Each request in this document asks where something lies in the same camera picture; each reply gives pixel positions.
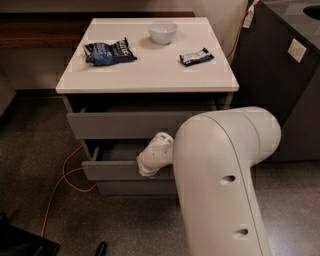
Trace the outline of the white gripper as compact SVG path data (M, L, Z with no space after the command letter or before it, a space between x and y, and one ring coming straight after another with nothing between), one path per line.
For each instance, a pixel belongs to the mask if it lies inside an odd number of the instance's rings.
M153 153L140 153L137 157L139 173L144 177L154 176L160 169L160 161Z

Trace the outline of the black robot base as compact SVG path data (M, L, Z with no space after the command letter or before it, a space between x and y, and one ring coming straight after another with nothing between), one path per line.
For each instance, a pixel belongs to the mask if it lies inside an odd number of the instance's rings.
M0 256L56 256L60 245L9 224L0 214Z

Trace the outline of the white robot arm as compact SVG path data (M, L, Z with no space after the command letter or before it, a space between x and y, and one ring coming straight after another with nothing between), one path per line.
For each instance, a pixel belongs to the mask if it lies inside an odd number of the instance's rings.
M272 256L251 168L280 140L269 111L243 107L195 115L139 154L143 176L173 167L191 256Z

